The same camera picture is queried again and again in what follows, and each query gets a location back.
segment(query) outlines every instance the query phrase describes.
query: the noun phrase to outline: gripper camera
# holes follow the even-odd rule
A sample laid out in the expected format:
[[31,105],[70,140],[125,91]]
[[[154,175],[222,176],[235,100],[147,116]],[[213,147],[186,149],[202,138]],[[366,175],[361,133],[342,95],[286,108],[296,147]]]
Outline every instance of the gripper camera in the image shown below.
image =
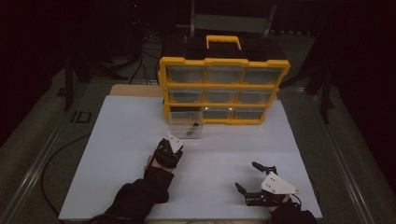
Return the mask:
[[279,206],[285,199],[286,194],[299,193],[297,188],[277,175],[275,166],[267,167],[255,161],[252,165],[259,171],[265,172],[267,177],[262,182],[260,192],[247,192],[241,185],[235,183],[238,191],[245,196],[247,206]]
[[175,169],[183,155],[182,148],[183,141],[168,133],[168,140],[163,138],[155,149],[154,158],[161,166]]

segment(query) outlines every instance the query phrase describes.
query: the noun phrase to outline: white board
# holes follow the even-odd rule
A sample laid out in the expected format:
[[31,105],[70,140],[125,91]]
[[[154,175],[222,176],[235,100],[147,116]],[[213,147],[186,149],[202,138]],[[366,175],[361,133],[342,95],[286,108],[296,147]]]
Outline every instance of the white board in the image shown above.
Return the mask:
[[[143,167],[167,138],[163,98],[107,96],[66,196],[60,219],[89,219],[104,213],[125,183],[143,177]],[[168,203],[156,204],[155,220],[262,220],[262,207],[247,207],[234,185],[260,191],[265,178],[256,161],[276,166],[300,190],[303,209],[322,217],[285,111],[274,101],[262,125],[205,124],[201,139],[185,139],[184,154],[170,186]]]

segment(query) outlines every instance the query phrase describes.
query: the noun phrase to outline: black backdrop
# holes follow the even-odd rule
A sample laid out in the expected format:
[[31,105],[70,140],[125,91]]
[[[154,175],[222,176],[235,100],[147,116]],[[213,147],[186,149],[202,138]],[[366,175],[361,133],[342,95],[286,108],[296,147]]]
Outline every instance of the black backdrop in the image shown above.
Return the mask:
[[[125,0],[38,0],[1,1],[0,5],[0,144],[50,87],[50,80],[64,67],[64,41],[95,60],[108,62],[112,55],[124,53],[131,11]],[[190,1],[147,0],[137,3],[140,16],[150,27],[171,31],[176,23],[188,24]],[[197,1],[198,10],[212,13],[239,6],[241,1]],[[334,1],[282,1],[273,22],[276,33],[300,32],[316,35]],[[358,124],[367,145],[388,182],[396,172],[395,76],[393,75],[395,6],[388,2],[359,2],[355,6],[336,1],[332,23],[318,37],[320,52],[336,46],[332,83],[339,87],[350,114]],[[235,8],[235,14],[243,11]]]

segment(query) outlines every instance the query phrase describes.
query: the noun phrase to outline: carrying handle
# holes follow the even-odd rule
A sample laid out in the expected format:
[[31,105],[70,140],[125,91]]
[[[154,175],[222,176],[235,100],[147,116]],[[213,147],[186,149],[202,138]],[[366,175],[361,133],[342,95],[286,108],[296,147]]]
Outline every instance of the carrying handle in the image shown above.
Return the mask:
[[234,35],[207,35],[206,36],[206,48],[209,49],[209,42],[225,42],[235,43],[238,49],[241,49],[239,38]]

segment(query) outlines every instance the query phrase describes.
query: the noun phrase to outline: clear plastic drawer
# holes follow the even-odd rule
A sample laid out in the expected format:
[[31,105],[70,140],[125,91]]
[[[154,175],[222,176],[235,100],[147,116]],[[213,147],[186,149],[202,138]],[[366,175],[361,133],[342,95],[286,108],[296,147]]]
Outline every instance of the clear plastic drawer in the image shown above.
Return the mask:
[[170,103],[201,103],[202,89],[170,88]]
[[248,67],[242,82],[244,84],[275,85],[282,68]]
[[260,119],[264,107],[237,107],[233,110],[234,119]]
[[238,89],[205,89],[206,103],[233,103]]
[[267,104],[272,93],[272,90],[241,89],[237,102],[239,104]]
[[201,111],[170,112],[169,130],[178,138],[201,138],[203,120]]
[[204,119],[229,119],[233,109],[230,107],[204,107]]
[[207,83],[239,83],[243,68],[240,66],[208,66],[206,69]]
[[168,82],[176,83],[202,83],[205,68],[203,66],[167,65]]

